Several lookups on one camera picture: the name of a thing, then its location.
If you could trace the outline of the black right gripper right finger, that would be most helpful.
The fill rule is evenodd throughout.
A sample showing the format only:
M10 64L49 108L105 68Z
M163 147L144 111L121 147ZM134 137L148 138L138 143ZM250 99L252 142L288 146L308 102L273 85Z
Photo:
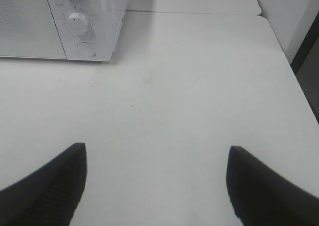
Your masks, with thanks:
M226 188L245 226L317 226L319 200L240 146L229 150Z

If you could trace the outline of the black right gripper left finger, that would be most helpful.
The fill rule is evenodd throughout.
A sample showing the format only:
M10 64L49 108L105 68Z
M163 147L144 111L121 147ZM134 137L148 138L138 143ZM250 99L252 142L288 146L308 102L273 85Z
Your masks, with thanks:
M68 226L87 178L84 143L75 143L0 192L2 226Z

